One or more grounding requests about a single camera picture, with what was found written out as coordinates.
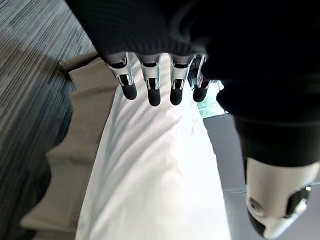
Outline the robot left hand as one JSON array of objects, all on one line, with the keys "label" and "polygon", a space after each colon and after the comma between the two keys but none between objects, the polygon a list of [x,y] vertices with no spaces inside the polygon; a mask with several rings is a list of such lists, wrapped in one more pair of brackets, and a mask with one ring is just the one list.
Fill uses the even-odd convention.
[{"label": "robot left hand", "polygon": [[137,55],[148,101],[158,106],[160,56],[170,57],[170,102],[179,105],[202,57],[193,99],[220,80],[234,117],[252,227],[278,238],[307,209],[320,169],[320,3],[317,0],[69,0],[67,5],[122,88],[137,97]]}]

